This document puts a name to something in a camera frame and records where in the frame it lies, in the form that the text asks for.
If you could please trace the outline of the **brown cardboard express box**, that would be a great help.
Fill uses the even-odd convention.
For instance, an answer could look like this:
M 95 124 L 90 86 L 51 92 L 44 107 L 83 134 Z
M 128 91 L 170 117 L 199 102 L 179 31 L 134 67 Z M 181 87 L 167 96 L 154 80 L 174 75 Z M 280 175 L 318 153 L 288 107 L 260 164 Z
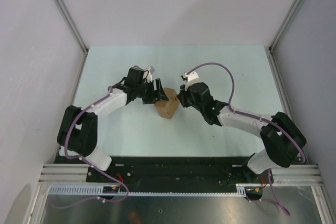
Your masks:
M 158 101 L 154 104 L 159 116 L 165 119 L 171 119 L 180 105 L 177 93 L 174 89 L 164 88 L 168 101 Z

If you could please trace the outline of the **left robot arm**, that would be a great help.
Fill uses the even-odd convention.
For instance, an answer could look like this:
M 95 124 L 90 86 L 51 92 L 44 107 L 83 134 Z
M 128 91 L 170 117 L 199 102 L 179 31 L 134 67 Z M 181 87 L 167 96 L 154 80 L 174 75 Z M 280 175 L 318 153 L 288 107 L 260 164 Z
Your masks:
M 93 104 L 81 108 L 70 105 L 65 109 L 57 143 L 64 148 L 68 159 L 81 158 L 98 169 L 98 176 L 105 182 L 115 178 L 112 158 L 98 146 L 99 121 L 115 110 L 137 98 L 143 104 L 169 101 L 161 80 L 152 79 L 152 67 L 142 69 L 133 66 L 121 81 L 108 87 L 108 93 Z

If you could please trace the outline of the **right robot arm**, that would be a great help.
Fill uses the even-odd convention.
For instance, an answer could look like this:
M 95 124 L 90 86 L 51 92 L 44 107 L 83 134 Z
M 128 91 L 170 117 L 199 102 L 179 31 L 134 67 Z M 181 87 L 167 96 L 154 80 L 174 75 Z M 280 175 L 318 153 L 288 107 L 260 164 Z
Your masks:
M 215 100 L 203 82 L 181 85 L 177 98 L 182 107 L 196 109 L 209 125 L 232 127 L 262 140 L 264 149 L 243 165 L 242 176 L 249 183 L 254 183 L 274 166 L 288 168 L 298 155 L 303 163 L 306 161 L 302 148 L 307 140 L 283 112 L 269 116 L 238 111 L 228 103 Z

